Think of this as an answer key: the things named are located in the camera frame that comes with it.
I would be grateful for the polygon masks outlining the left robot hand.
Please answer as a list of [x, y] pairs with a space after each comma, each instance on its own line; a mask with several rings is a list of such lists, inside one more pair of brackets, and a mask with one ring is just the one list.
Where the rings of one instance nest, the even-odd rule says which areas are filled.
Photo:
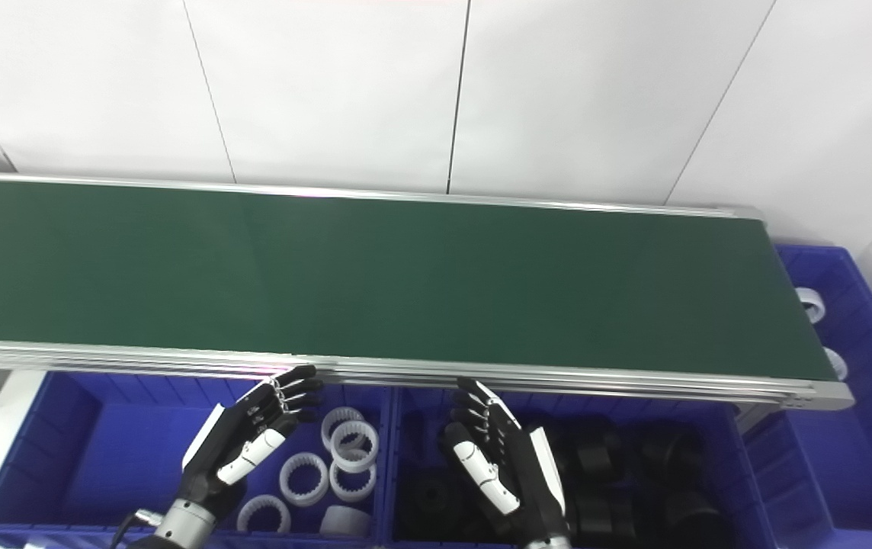
[[303, 423], [314, 422], [324, 383], [313, 364], [262, 380], [231, 407], [217, 406], [183, 456], [177, 497], [225, 518], [245, 478]]

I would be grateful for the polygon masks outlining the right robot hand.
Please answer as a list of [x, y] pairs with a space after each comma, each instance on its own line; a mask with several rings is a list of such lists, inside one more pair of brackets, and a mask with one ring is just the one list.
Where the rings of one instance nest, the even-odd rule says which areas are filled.
[[485, 384], [458, 377], [439, 445], [513, 545], [571, 547], [562, 481], [544, 427], [527, 430]]

